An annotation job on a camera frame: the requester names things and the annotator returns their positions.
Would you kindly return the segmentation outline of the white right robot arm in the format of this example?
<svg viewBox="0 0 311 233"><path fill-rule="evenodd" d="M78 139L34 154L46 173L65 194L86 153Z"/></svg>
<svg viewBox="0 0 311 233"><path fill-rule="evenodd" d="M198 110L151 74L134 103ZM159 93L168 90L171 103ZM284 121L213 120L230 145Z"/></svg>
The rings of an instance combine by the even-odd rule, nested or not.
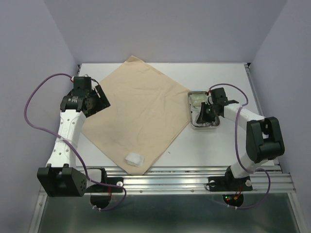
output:
<svg viewBox="0 0 311 233"><path fill-rule="evenodd" d="M224 176L224 185L228 189L235 189L241 184L241 178L256 171L262 171L260 166L269 160L282 156L285 146L279 120L276 117L264 117L255 114L245 107L249 104L247 95L238 87L226 84L240 91L245 103L229 100L223 84L212 86L207 92L207 99L201 102L197 124L213 123L222 117L235 123L234 142L237 162L229 167L228 175ZM239 156L238 128L246 132L246 153Z"/></svg>

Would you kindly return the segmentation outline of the white gauze pad stack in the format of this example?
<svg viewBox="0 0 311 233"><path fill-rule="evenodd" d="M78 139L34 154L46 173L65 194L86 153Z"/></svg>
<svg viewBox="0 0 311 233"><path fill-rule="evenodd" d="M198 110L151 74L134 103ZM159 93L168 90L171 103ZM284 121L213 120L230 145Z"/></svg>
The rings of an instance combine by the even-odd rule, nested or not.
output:
<svg viewBox="0 0 311 233"><path fill-rule="evenodd" d="M127 164L135 167L142 167L144 163L144 156L131 152L125 157Z"/></svg>

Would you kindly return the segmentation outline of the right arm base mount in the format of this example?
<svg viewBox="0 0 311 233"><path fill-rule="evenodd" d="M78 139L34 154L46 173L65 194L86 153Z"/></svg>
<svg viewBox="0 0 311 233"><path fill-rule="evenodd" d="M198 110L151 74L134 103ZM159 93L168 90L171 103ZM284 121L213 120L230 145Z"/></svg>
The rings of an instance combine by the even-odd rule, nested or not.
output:
<svg viewBox="0 0 311 233"><path fill-rule="evenodd" d="M239 208L244 202L243 192L253 190L249 176L244 178L235 178L230 168L224 176L210 176L207 178L205 189L210 192L224 192L223 200L225 204Z"/></svg>

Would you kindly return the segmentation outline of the green printed gauze bag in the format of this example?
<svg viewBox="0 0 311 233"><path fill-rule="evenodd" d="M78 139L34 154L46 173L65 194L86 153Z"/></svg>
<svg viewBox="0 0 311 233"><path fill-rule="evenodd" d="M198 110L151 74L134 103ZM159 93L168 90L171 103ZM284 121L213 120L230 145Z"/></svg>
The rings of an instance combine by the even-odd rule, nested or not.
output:
<svg viewBox="0 0 311 233"><path fill-rule="evenodd" d="M193 106L201 106L201 104L207 102L206 94L191 94L190 95L190 104Z"/></svg>

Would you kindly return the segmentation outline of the stainless steel tray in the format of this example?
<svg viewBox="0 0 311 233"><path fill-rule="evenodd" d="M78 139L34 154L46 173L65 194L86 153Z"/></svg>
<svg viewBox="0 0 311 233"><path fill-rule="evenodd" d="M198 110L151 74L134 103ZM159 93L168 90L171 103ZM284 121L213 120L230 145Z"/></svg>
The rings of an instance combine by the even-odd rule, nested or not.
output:
<svg viewBox="0 0 311 233"><path fill-rule="evenodd" d="M207 95L207 102L206 104L208 104L208 99L210 97L210 95L207 93L207 90L191 90L188 92L188 105L189 105L189 113L190 113L190 125L191 127L196 130L196 131L201 131L201 132L206 132L206 131L210 131L210 130L213 130L213 129L216 129L217 127L209 127L209 128L206 128L206 127L203 127L203 124L197 124L196 122L193 122L192 119L191 119L191 110L190 110L190 107L191 107L191 104L190 104L190 95L191 94L206 94Z"/></svg>

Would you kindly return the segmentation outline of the green suture packet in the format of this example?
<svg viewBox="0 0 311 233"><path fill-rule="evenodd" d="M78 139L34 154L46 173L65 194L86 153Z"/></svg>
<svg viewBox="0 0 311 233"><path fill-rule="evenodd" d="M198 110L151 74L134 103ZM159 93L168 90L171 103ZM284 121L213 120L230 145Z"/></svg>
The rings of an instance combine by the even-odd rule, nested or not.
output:
<svg viewBox="0 0 311 233"><path fill-rule="evenodd" d="M201 111L201 107L200 106L191 106L190 107L191 112L196 112L199 113Z"/></svg>

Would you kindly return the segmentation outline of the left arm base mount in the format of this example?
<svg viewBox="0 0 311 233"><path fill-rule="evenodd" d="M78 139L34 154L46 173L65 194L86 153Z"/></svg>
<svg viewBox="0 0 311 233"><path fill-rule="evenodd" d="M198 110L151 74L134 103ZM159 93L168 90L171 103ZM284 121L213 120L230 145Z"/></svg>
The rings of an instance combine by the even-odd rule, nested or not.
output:
<svg viewBox="0 0 311 233"><path fill-rule="evenodd" d="M104 168L89 168L87 173L86 193L90 193L92 209L104 212L119 207L127 195L123 178L108 177Z"/></svg>

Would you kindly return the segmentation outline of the hemostat clamp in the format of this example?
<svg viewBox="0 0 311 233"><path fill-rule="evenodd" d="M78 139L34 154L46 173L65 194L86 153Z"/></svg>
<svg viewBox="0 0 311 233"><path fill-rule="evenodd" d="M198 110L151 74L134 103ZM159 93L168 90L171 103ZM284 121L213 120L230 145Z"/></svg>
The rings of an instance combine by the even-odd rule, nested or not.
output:
<svg viewBox="0 0 311 233"><path fill-rule="evenodd" d="M217 122L206 122L203 124L203 127L209 128L209 127L218 127L219 123Z"/></svg>

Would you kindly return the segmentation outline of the beige cloth drape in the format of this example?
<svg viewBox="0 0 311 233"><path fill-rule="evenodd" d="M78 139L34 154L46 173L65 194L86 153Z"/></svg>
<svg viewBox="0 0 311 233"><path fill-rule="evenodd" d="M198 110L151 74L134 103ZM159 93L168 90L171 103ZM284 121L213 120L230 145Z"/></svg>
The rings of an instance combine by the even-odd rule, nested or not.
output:
<svg viewBox="0 0 311 233"><path fill-rule="evenodd" d="M188 89L131 56L101 82L110 107L88 117L83 135L130 175L142 175L190 121ZM142 167L127 164L131 153Z"/></svg>

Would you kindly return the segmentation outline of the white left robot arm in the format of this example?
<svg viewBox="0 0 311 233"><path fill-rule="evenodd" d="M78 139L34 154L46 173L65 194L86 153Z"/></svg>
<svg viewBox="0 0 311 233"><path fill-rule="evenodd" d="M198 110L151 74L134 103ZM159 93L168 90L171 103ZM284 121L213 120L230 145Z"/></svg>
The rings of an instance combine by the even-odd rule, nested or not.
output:
<svg viewBox="0 0 311 233"><path fill-rule="evenodd" d="M110 106L101 86L88 75L73 77L73 89L60 104L60 125L50 158L37 178L50 197L81 197L86 175L76 169L78 141L86 118Z"/></svg>

